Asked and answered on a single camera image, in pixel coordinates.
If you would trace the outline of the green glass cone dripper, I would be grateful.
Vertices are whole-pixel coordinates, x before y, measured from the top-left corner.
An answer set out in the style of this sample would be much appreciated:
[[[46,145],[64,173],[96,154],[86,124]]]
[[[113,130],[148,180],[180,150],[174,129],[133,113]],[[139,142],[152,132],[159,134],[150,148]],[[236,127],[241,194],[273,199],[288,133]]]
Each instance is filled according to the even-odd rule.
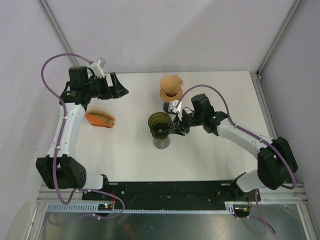
[[[165,139],[173,129],[172,118],[165,112],[155,112],[148,118],[147,125],[154,139]]]

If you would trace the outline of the wooden ring dripper holder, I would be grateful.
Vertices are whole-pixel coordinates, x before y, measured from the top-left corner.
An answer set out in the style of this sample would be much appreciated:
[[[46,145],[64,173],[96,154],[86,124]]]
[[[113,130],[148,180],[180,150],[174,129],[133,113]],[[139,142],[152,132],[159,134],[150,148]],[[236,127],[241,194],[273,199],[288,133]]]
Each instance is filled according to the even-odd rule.
[[[166,91],[164,91],[162,88],[159,91],[160,94],[160,98],[166,102],[166,103],[170,103],[171,101],[176,101],[176,100],[180,100],[180,98],[183,95],[183,89],[179,89],[177,92],[174,93],[168,93]]]

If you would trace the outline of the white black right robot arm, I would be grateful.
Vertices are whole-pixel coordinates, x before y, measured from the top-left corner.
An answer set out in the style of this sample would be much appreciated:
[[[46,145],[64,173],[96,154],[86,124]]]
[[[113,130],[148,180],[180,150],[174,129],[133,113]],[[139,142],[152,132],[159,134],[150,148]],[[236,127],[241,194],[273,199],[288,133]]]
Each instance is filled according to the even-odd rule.
[[[258,135],[232,123],[225,112],[214,110],[204,93],[192,97],[191,103],[190,113],[182,110],[177,100],[169,103],[168,110],[175,114],[172,134],[185,136],[192,127],[202,126],[207,133],[233,142],[257,160],[256,170],[244,172],[232,181],[230,194],[235,200],[242,201],[250,191],[262,187],[276,190],[297,172],[298,165],[285,138]]]

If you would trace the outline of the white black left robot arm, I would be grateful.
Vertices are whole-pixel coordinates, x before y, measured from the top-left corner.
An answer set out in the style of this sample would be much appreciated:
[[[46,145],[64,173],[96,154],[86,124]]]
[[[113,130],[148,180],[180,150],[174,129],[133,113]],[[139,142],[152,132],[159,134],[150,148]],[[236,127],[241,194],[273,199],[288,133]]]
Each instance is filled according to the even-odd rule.
[[[60,116],[57,129],[46,156],[36,160],[36,168],[49,189],[93,189],[100,200],[110,196],[111,188],[104,184],[103,174],[88,173],[76,161],[76,142],[80,124],[90,101],[118,99],[129,93],[111,72],[112,85],[99,77],[92,67],[77,66],[69,69],[69,81],[59,95]]]

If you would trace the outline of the pink transparent cone dripper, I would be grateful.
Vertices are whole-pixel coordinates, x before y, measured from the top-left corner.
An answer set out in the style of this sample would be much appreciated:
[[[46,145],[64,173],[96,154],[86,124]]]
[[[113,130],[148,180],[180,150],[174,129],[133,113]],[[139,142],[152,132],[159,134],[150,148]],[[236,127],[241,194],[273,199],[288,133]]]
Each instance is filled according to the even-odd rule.
[[[165,92],[168,93],[175,93],[178,90],[182,89],[184,83],[183,81],[180,80],[164,80],[160,82],[160,87],[163,89]]]

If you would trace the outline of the dark glass jar wooden band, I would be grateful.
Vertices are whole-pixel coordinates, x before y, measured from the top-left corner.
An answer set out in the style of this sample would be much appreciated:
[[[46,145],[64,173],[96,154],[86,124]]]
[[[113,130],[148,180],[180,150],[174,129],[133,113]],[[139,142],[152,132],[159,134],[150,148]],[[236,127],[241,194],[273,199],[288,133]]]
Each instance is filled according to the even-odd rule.
[[[166,149],[170,145],[170,137],[167,136],[166,138],[154,138],[153,145],[160,150]]]

